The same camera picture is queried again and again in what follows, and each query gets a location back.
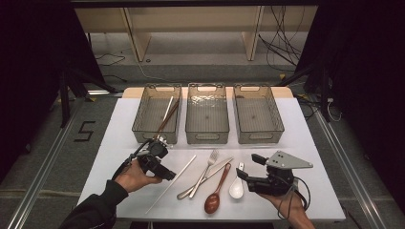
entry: white spoon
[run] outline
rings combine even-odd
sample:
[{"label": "white spoon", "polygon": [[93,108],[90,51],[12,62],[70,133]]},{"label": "white spoon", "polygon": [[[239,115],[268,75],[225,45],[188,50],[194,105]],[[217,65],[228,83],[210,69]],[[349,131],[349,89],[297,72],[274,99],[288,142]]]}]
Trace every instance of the white spoon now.
[{"label": "white spoon", "polygon": [[[244,164],[242,162],[239,163],[238,169],[244,170]],[[229,188],[229,194],[233,198],[241,198],[244,195],[244,186],[242,184],[242,180],[236,176],[235,180],[233,181],[232,185]]]}]

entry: hand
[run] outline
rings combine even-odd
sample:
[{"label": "hand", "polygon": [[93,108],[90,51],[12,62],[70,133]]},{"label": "hand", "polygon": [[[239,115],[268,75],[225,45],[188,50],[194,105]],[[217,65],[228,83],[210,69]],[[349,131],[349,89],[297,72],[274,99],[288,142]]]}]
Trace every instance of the hand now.
[{"label": "hand", "polygon": [[161,181],[160,177],[149,177],[144,174],[137,159],[132,160],[115,179],[115,182],[120,184],[128,193],[135,192],[151,183],[161,183]]},{"label": "hand", "polygon": [[295,192],[288,192],[279,197],[265,194],[259,194],[259,196],[270,201],[294,229],[315,228],[307,217],[300,197]]}]

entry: spoon handle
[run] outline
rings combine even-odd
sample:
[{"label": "spoon handle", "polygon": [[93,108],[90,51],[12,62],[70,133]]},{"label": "spoon handle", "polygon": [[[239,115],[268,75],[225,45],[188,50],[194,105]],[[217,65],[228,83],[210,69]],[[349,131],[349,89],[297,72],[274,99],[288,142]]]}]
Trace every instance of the spoon handle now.
[{"label": "spoon handle", "polygon": [[229,173],[230,170],[230,163],[226,163],[225,168],[224,168],[224,172],[223,172],[223,176],[221,177],[220,183],[218,184],[218,188],[217,190],[215,190],[214,193],[219,193],[221,190],[221,187],[223,186],[224,180],[226,179],[227,174]]}]

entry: fork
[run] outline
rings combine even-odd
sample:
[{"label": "fork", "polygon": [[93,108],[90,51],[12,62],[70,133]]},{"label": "fork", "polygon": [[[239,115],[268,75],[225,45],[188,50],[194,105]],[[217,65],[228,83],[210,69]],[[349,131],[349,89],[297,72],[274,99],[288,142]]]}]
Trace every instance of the fork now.
[{"label": "fork", "polygon": [[200,176],[199,181],[197,181],[197,183],[195,184],[193,191],[191,191],[191,194],[189,196],[190,198],[194,197],[194,194],[196,194],[197,189],[200,186],[200,183],[202,182],[203,178],[206,175],[206,172],[208,171],[208,168],[215,163],[217,158],[218,158],[218,151],[213,150],[211,155],[209,156],[208,165],[206,166],[205,170],[202,172],[202,175]]}]

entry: wooden spoon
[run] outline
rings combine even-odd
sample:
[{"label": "wooden spoon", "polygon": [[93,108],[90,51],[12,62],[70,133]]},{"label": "wooden spoon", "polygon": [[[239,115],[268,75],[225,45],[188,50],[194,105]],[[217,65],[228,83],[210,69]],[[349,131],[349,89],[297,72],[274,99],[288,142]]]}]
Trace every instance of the wooden spoon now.
[{"label": "wooden spoon", "polygon": [[226,163],[224,173],[223,176],[221,177],[220,183],[218,184],[217,190],[215,190],[213,194],[209,195],[205,201],[203,209],[205,210],[206,213],[213,214],[215,211],[217,211],[218,207],[220,206],[220,190],[221,186],[223,186],[224,180],[226,179],[229,170],[230,170],[230,163]]}]

